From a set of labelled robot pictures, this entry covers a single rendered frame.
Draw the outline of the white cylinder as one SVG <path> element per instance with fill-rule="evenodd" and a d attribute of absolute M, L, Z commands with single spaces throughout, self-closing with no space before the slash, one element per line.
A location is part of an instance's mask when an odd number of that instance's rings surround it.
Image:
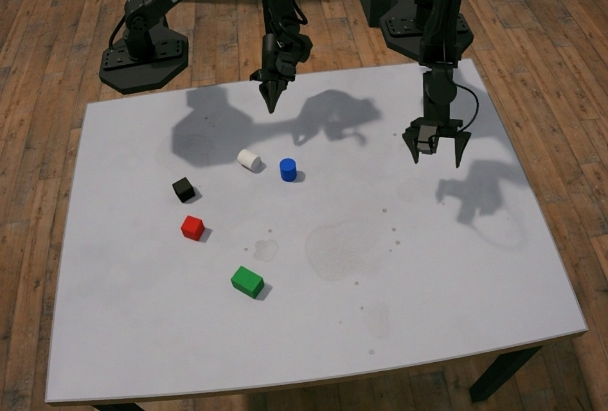
<path fill-rule="evenodd" d="M 250 152 L 247 149 L 243 149 L 239 153 L 237 161 L 245 167 L 249 168 L 250 170 L 254 171 L 260 165 L 261 157 L 254 154 L 253 152 Z"/>

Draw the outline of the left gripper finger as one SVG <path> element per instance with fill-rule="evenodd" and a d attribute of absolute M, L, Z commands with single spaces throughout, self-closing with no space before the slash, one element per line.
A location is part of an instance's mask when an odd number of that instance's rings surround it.
<path fill-rule="evenodd" d="M 407 144 L 407 147 L 409 148 L 409 150 L 411 152 L 411 155 L 413 157 L 415 164 L 418 163 L 418 159 L 419 159 L 419 151 L 417 149 L 419 133 L 420 133 L 420 130 L 417 130 L 415 132 L 404 132 L 402 134 L 402 138 L 405 141 L 405 143 Z"/>
<path fill-rule="evenodd" d="M 459 168 L 464 149 L 471 137 L 471 132 L 465 139 L 454 139 L 456 168 Z M 462 150 L 462 151 L 461 151 Z"/>

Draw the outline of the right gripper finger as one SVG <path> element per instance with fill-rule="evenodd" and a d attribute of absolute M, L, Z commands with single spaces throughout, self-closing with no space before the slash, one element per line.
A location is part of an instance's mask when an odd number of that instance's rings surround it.
<path fill-rule="evenodd" d="M 273 113 L 274 99 L 276 94 L 277 82 L 268 81 L 259 87 L 259 91 L 266 102 L 269 113 Z M 268 95 L 269 92 L 269 95 Z"/>
<path fill-rule="evenodd" d="M 285 83 L 283 83 L 283 82 L 278 82 L 278 83 L 277 83 L 277 86 L 276 86 L 276 94 L 275 94 L 275 99 L 274 99 L 274 108 L 273 108 L 273 113 L 274 113 L 274 110 L 275 110 L 276 104 L 277 104 L 277 102 L 278 102 L 278 99 L 279 99 L 279 97 L 280 97 L 281 93 L 283 92 L 284 88 L 285 88 Z"/>

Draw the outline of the red cube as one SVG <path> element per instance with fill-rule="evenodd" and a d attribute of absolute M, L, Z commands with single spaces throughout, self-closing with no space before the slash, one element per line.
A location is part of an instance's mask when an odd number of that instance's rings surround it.
<path fill-rule="evenodd" d="M 204 224 L 201 219 L 187 216 L 181 226 L 184 237 L 198 241 L 204 232 Z"/>

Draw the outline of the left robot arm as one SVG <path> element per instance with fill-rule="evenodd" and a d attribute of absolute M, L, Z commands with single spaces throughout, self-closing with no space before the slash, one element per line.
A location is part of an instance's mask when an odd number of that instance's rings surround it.
<path fill-rule="evenodd" d="M 462 55 L 462 43 L 457 42 L 457 34 L 468 33 L 469 30 L 459 14 L 461 0 L 414 0 L 414 4 L 417 4 L 415 16 L 388 17 L 385 23 L 393 38 L 422 36 L 418 64 L 432 69 L 423 73 L 423 96 L 431 98 L 431 102 L 436 104 L 447 105 L 457 95 L 453 69 L 458 68 Z M 447 69 L 443 62 L 446 21 Z"/>

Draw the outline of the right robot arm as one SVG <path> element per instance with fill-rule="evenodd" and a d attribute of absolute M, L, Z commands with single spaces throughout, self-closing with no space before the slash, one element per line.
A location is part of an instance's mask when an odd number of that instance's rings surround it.
<path fill-rule="evenodd" d="M 183 56 L 183 40 L 180 37 L 152 42 L 149 29 L 160 23 L 167 12 L 183 0 L 127 0 L 125 9 L 125 31 L 123 39 L 126 47 L 107 50 L 104 53 L 102 68 L 112 71 L 126 67 L 140 66 L 165 60 L 173 60 Z M 273 33 L 267 33 L 262 38 L 262 53 L 279 51 L 291 53 L 293 59 L 300 51 L 301 45 L 287 36 L 278 26 L 277 19 L 282 15 L 298 18 L 292 0 L 267 0 Z M 273 24 L 275 22 L 275 25 Z M 282 20 L 283 25 L 297 38 L 305 43 L 305 50 L 300 63 L 305 63 L 313 47 L 309 36 L 300 34 L 300 24 L 288 19 Z M 129 50 L 129 52 L 128 52 Z"/>

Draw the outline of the blue cylinder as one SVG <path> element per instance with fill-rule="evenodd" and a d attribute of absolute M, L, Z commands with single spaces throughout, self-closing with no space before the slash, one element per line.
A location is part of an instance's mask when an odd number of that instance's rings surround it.
<path fill-rule="evenodd" d="M 281 178 L 285 182 L 292 182 L 296 179 L 296 162 L 293 159 L 286 158 L 280 162 Z"/>

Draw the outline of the green rectangular block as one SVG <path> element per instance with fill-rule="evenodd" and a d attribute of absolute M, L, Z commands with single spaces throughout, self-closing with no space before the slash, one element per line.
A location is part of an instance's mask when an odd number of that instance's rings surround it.
<path fill-rule="evenodd" d="M 265 286 L 264 280 L 261 276 L 248 270 L 242 265 L 231 278 L 231 282 L 234 288 L 250 296 L 253 299 L 256 299 L 257 295 Z"/>

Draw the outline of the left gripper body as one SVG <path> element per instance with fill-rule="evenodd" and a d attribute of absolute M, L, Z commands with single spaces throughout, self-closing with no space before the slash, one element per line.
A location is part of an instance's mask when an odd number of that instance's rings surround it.
<path fill-rule="evenodd" d="M 450 104 L 439 105 L 431 102 L 430 98 L 424 97 L 424 117 L 416 118 L 410 122 L 410 127 L 405 129 L 405 132 L 415 132 L 420 130 L 418 136 L 419 143 L 428 143 L 428 137 L 437 134 L 451 134 L 458 131 L 458 127 L 463 126 L 462 119 L 450 119 Z M 419 122 L 418 122 L 419 121 Z M 420 129 L 418 129 L 420 128 Z M 469 132 L 462 131 L 446 138 L 465 139 Z"/>

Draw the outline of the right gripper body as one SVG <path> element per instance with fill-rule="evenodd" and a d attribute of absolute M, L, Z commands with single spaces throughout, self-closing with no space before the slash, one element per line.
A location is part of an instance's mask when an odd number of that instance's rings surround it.
<path fill-rule="evenodd" d="M 257 82 L 263 82 L 259 85 L 259 87 L 268 81 L 274 81 L 277 83 L 283 82 L 285 83 L 285 88 L 283 91 L 287 90 L 288 82 L 295 81 L 296 75 L 286 75 L 279 72 L 276 66 L 276 60 L 278 56 L 281 62 L 291 64 L 294 60 L 291 53 L 284 51 L 279 51 L 278 55 L 274 55 L 274 51 L 267 51 L 265 53 L 262 53 L 262 68 L 256 70 L 253 74 L 251 74 L 249 76 L 249 81 L 253 80 Z"/>

